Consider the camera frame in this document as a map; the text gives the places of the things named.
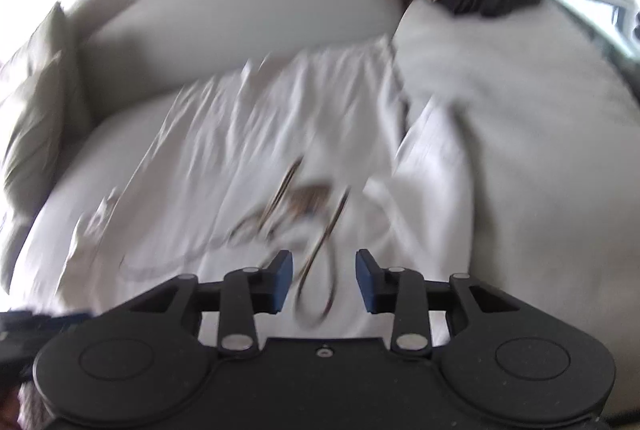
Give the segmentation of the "grey sofa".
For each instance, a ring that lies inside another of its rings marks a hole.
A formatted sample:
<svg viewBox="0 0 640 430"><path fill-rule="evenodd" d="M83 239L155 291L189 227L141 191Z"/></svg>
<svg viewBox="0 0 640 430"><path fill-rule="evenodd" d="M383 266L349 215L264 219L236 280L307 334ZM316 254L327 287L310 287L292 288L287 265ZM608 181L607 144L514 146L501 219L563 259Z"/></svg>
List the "grey sofa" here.
<svg viewBox="0 0 640 430"><path fill-rule="evenodd" d="M311 255L266 336L370 337L354 255L469 272L599 339L639 409L639 105L553 0L139 0L81 45L99 126L61 151L10 285L102 312L178 274Z"/></svg>

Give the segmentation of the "light grey garment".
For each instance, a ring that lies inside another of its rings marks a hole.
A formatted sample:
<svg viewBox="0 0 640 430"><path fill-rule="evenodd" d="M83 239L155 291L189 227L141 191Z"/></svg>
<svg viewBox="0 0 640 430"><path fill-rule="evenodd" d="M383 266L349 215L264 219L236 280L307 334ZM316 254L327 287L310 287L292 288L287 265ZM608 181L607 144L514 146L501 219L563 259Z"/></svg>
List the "light grey garment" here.
<svg viewBox="0 0 640 430"><path fill-rule="evenodd" d="M355 255L445 280L468 269L473 184L450 110L416 119L387 38L267 57L105 121L17 260L14 306L102 313L179 274L294 257L262 337L382 336Z"/></svg>

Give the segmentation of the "front olive cushion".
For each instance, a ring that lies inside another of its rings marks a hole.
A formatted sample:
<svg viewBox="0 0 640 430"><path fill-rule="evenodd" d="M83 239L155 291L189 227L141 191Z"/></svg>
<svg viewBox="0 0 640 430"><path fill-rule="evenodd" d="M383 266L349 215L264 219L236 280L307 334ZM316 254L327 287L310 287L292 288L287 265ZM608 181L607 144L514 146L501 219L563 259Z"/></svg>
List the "front olive cushion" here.
<svg viewBox="0 0 640 430"><path fill-rule="evenodd" d="M1 68L1 192L15 215L37 215L61 146L91 127L74 34L54 4Z"/></svg>

